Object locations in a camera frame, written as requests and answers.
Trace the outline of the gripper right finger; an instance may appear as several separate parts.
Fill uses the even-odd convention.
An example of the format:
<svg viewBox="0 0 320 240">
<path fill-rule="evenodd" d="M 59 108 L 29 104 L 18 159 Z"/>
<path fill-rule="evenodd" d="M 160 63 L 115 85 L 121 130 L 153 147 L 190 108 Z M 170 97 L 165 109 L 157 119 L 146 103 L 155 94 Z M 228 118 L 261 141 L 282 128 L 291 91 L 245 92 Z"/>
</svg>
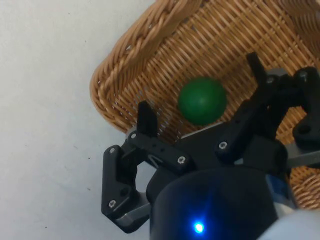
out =
<svg viewBox="0 0 320 240">
<path fill-rule="evenodd" d="M 312 66 L 294 75 L 268 74 L 256 52 L 246 59 L 257 88 L 243 101 L 216 143 L 216 156 L 225 164 L 234 163 L 249 146 L 254 136 L 276 138 L 288 109 L 301 107 L 305 117 L 293 128 L 295 145 L 301 151 L 289 160 L 289 168 L 320 166 L 320 74 Z"/>
</svg>

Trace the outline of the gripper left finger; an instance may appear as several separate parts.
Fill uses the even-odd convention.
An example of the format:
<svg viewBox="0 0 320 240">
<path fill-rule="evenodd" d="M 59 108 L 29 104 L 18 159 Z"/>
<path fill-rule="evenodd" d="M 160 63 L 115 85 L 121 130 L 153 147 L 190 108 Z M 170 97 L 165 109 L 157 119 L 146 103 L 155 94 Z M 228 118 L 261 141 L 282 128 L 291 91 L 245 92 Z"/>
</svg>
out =
<svg viewBox="0 0 320 240">
<path fill-rule="evenodd" d="M 138 165 L 146 162 L 155 173 L 146 190 L 136 188 Z M 123 145 L 103 154 L 101 212 L 125 233 L 139 229 L 149 218 L 160 192 L 193 170 L 189 154 L 158 138 L 158 119 L 151 106 L 138 104 L 137 124 Z"/>
</svg>

